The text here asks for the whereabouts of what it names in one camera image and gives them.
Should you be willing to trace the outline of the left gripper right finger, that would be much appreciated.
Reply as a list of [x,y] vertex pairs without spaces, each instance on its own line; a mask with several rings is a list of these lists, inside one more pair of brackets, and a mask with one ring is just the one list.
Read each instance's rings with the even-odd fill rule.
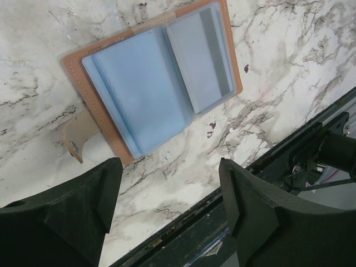
[[230,159],[219,178],[240,266],[355,265],[355,211],[299,198]]

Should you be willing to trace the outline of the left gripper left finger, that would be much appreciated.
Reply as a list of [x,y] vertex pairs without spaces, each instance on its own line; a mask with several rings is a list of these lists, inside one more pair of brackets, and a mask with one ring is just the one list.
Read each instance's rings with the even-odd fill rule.
[[98,266],[121,179],[113,157],[1,208],[1,266]]

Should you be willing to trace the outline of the tan leather card holder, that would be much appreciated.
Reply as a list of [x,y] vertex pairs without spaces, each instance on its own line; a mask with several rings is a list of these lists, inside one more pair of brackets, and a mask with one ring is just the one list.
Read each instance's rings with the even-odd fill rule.
[[215,108],[194,112],[166,30],[174,20],[212,2],[220,5],[232,62],[237,92],[230,98],[242,92],[227,2],[197,1],[164,13],[64,57],[63,65],[87,105],[63,130],[73,157],[82,161],[85,142],[101,132],[128,165]]

